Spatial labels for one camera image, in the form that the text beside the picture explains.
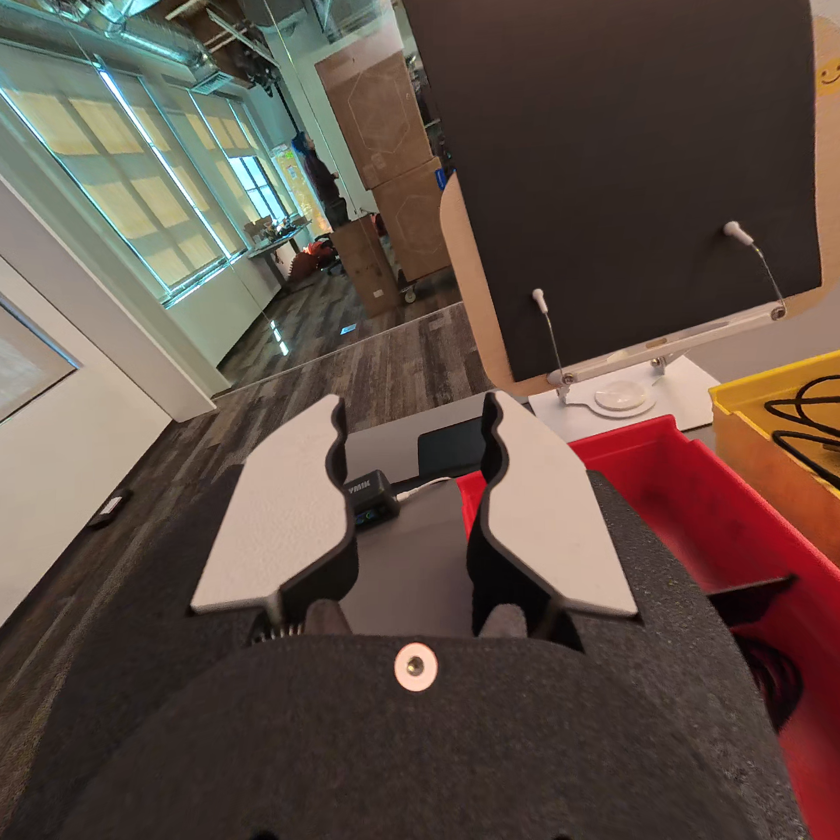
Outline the white divider foot plate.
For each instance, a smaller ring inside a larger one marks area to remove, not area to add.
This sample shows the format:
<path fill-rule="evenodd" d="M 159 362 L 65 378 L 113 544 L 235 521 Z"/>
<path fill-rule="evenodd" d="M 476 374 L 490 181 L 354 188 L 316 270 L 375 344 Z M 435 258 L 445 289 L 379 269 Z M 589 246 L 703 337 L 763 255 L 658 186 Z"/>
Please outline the white divider foot plate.
<path fill-rule="evenodd" d="M 649 419 L 672 416 L 679 431 L 712 422 L 709 391 L 718 382 L 681 355 L 644 362 L 528 398 L 535 416 L 568 443 Z"/>

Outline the small black floor fitting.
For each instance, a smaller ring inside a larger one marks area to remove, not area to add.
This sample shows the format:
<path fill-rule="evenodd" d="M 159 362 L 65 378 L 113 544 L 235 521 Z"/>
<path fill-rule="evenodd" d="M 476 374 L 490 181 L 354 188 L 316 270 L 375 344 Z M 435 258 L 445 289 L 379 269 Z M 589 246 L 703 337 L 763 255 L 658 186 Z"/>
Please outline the small black floor fitting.
<path fill-rule="evenodd" d="M 107 527 L 125 508 L 133 495 L 133 491 L 128 487 L 114 490 L 87 522 L 85 528 L 98 530 Z"/>

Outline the black panel on wooden board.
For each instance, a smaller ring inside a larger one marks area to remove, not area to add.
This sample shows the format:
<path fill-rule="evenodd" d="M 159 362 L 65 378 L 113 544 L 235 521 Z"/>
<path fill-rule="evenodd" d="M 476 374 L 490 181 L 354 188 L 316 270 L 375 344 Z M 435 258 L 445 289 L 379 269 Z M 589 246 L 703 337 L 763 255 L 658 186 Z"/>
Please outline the black panel on wooden board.
<path fill-rule="evenodd" d="M 490 379 L 838 285 L 838 56 L 819 2 L 405 2 L 455 158 L 445 222 Z M 468 224 L 471 233 L 465 232 Z"/>

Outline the red plastic bin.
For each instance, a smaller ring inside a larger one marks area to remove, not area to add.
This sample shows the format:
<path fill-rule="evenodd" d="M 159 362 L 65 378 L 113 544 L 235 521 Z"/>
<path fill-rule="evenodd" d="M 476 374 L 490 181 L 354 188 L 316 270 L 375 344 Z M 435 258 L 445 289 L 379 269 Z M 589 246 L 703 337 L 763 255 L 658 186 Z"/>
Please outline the red plastic bin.
<path fill-rule="evenodd" d="M 582 461 L 640 610 L 638 629 L 584 619 L 556 643 L 592 665 L 591 740 L 653 730 L 717 773 L 725 817 L 754 838 L 838 838 L 838 570 L 675 422 L 570 446 Z M 797 574 L 733 636 L 706 594 Z"/>

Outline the black flat rectangular pad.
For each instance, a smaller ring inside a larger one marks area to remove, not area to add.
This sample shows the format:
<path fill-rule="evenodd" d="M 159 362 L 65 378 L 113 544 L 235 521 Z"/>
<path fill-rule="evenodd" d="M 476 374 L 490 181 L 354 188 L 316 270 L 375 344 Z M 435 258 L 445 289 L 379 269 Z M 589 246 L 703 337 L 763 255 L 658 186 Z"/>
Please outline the black flat rectangular pad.
<path fill-rule="evenodd" d="M 417 476 L 431 480 L 473 473 L 485 448 L 479 416 L 425 432 L 416 441 Z"/>

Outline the yellow plastic bin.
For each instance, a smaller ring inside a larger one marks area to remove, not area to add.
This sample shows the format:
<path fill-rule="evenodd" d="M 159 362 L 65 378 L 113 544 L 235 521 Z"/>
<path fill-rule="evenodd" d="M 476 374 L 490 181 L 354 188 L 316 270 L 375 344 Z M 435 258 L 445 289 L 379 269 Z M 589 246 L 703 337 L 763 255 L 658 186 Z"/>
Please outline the yellow plastic bin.
<path fill-rule="evenodd" d="M 710 390 L 717 454 L 839 565 L 839 352 Z"/>

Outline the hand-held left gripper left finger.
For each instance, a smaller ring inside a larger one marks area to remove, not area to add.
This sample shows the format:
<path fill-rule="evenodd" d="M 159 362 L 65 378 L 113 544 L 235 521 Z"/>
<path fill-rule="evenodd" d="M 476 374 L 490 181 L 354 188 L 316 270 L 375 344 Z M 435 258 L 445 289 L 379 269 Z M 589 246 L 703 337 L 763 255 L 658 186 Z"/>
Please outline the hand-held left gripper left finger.
<path fill-rule="evenodd" d="M 256 608 L 275 629 L 358 580 L 355 516 L 343 485 L 344 402 L 324 396 L 246 458 L 192 595 L 194 614 Z"/>

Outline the black red-bin divider plate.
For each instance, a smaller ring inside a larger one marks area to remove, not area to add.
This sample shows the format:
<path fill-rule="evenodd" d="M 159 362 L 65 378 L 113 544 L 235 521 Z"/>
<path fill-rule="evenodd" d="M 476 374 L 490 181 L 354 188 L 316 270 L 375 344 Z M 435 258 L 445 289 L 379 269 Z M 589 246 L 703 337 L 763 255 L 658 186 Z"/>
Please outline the black red-bin divider plate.
<path fill-rule="evenodd" d="M 737 631 L 762 622 L 771 606 L 799 582 L 797 574 L 731 587 L 706 594 L 721 621 L 733 636 Z"/>

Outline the black object with white print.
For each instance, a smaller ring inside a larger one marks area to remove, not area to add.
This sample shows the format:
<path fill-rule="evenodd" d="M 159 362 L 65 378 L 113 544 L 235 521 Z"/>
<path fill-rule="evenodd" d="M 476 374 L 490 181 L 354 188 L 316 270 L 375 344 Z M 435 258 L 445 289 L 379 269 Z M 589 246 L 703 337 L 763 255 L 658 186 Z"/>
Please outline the black object with white print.
<path fill-rule="evenodd" d="M 343 491 L 349 500 L 354 526 L 358 531 L 378 526 L 400 515 L 402 503 L 379 469 L 348 481 Z"/>

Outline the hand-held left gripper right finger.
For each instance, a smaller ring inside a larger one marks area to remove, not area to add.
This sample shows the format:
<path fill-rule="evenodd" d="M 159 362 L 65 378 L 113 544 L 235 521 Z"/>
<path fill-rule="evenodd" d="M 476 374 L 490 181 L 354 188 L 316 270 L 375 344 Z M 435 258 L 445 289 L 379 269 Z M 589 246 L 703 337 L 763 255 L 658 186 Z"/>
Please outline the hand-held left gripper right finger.
<path fill-rule="evenodd" d="M 638 629 L 640 610 L 585 466 L 515 398 L 491 392 L 486 482 L 467 540 L 471 630 L 517 610 L 525 637 L 578 637 L 585 619 Z"/>

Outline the window with tan blinds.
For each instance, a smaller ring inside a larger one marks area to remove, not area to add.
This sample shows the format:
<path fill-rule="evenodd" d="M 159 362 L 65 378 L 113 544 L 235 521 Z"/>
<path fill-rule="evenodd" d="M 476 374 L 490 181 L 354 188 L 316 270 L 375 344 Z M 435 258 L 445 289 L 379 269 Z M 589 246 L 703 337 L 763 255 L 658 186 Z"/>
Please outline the window with tan blinds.
<path fill-rule="evenodd" d="M 242 98 L 2 43 L 2 104 L 150 273 L 165 309 L 296 212 Z"/>

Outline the small cardboard box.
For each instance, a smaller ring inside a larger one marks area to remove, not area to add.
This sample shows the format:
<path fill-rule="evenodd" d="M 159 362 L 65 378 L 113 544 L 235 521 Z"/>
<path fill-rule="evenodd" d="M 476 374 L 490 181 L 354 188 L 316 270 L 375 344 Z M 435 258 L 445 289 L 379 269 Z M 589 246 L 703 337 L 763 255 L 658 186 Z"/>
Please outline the small cardboard box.
<path fill-rule="evenodd" d="M 402 297 L 396 275 L 373 216 L 363 215 L 333 230 L 330 238 L 366 314 L 372 318 L 399 308 Z"/>

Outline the tall cardboard box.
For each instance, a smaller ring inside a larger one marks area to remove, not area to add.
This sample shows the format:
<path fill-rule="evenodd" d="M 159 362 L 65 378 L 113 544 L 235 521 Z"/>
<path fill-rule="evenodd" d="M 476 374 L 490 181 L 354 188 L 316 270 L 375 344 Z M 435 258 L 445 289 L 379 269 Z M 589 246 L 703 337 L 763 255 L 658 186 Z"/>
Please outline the tall cardboard box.
<path fill-rule="evenodd" d="M 402 51 L 358 41 L 315 70 L 405 279 L 449 267 L 440 224 L 442 165 L 431 150 Z"/>

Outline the orange bag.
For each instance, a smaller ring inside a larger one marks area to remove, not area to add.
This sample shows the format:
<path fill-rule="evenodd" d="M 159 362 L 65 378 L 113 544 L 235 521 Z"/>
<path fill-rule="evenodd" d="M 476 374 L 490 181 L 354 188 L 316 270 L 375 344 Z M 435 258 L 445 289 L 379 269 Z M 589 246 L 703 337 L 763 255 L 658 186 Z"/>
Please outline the orange bag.
<path fill-rule="evenodd" d="M 338 252 L 329 238 L 313 241 L 294 256 L 287 278 L 292 284 L 301 282 L 330 268 L 337 257 Z"/>

